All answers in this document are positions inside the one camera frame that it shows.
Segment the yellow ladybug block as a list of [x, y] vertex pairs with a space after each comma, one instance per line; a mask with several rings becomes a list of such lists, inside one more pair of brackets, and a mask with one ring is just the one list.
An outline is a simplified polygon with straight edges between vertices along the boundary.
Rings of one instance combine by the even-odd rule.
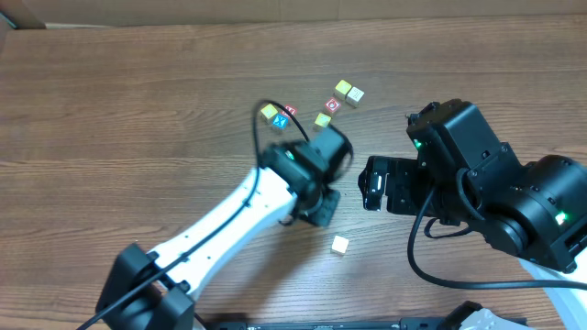
[[334, 236], [330, 251], [337, 255], [343, 256], [347, 253], [349, 240], [343, 236]]

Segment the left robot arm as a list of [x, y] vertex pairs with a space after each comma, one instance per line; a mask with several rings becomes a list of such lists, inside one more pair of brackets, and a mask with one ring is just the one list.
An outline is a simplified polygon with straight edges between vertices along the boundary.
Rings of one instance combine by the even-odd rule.
[[136, 243], [121, 251], [82, 327], [102, 320], [111, 329], [194, 329], [205, 286], [259, 232], [287, 217], [329, 225], [340, 199], [329, 185], [352, 156], [333, 126], [258, 151], [248, 176], [203, 218], [150, 251]]

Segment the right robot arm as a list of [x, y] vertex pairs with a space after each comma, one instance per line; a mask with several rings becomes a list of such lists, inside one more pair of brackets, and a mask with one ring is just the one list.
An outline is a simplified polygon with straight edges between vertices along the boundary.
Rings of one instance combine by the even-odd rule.
[[414, 233], [434, 224], [456, 236], [476, 232], [517, 258], [525, 280], [424, 281], [461, 290], [543, 289], [562, 322], [586, 326], [586, 169], [547, 155], [522, 164], [479, 108], [460, 99], [433, 102], [407, 118], [415, 159], [372, 156], [358, 178], [363, 206], [411, 215]]

